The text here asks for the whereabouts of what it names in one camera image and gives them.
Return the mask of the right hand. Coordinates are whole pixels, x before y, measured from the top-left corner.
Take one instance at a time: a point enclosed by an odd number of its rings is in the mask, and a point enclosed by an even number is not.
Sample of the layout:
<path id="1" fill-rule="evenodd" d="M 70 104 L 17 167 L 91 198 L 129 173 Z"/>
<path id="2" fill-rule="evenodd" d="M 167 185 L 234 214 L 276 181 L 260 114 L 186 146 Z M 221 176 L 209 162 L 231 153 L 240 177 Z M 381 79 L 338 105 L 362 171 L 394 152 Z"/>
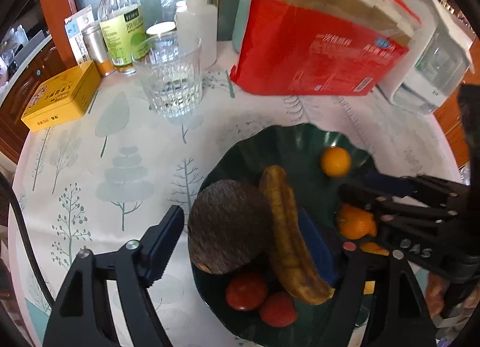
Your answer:
<path id="1" fill-rule="evenodd" d="M 448 287 L 446 282 L 440 276 L 433 273 L 428 274 L 428 284 L 425 290 L 425 302 L 429 309 L 431 317 L 439 315 L 444 307 L 443 294 Z M 474 309 L 479 303 L 479 285 L 470 293 L 470 295 L 460 305 L 464 309 Z"/>

